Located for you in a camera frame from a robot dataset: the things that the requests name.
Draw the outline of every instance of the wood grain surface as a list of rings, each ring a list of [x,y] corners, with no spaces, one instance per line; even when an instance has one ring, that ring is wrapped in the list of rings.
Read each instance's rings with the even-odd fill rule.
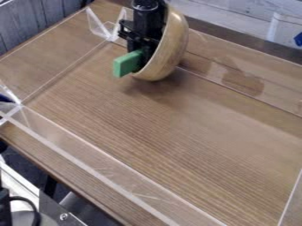
[[[96,1],[92,9],[115,21],[119,6]],[[262,69],[277,63],[280,70],[298,71],[298,65],[292,67],[239,46],[223,49],[231,46],[229,42],[210,36],[206,39],[222,45],[217,55],[221,50],[226,56],[245,56],[254,66],[239,62],[237,67],[257,76],[266,75]],[[185,65],[221,76],[227,60],[218,61],[215,56],[211,60],[205,52],[187,53]],[[182,69],[155,83],[131,77],[115,79],[113,61],[125,53],[123,47],[107,44],[27,106],[227,225],[277,225],[302,168],[301,117]],[[217,71],[206,64],[217,66]],[[227,71],[230,75],[237,67]],[[3,128],[2,137],[125,224],[161,225],[11,124]]]

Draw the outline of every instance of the wooden table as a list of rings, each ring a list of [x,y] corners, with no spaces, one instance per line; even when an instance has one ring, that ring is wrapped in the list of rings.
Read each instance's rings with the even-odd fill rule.
[[[121,6],[99,0],[91,7],[100,18],[117,20]],[[51,39],[67,45],[76,39],[75,26],[83,25],[71,19]],[[34,73],[28,62],[43,57],[68,61],[94,41],[87,37],[87,46],[75,46],[66,56],[47,55],[39,51],[47,43],[32,42],[26,54],[0,63],[2,80],[20,69],[23,88],[12,89],[26,95],[55,70],[46,62]],[[302,168],[302,119],[294,115],[301,114],[302,67],[191,32],[183,69],[149,83],[113,77],[113,61],[125,53],[108,43],[26,106],[225,224],[277,225]],[[163,224],[12,124],[3,127],[2,138],[122,223]],[[98,153],[87,156],[76,147],[75,153],[98,165]]]

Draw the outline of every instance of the white wall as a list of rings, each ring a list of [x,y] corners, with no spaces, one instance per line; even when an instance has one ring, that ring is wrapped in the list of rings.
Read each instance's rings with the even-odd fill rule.
[[[301,49],[294,37],[300,30],[302,32],[302,25],[301,22],[294,25],[289,21],[293,20],[290,16],[302,18],[302,0],[170,0],[170,2],[190,17]],[[277,21],[274,13],[288,21]]]

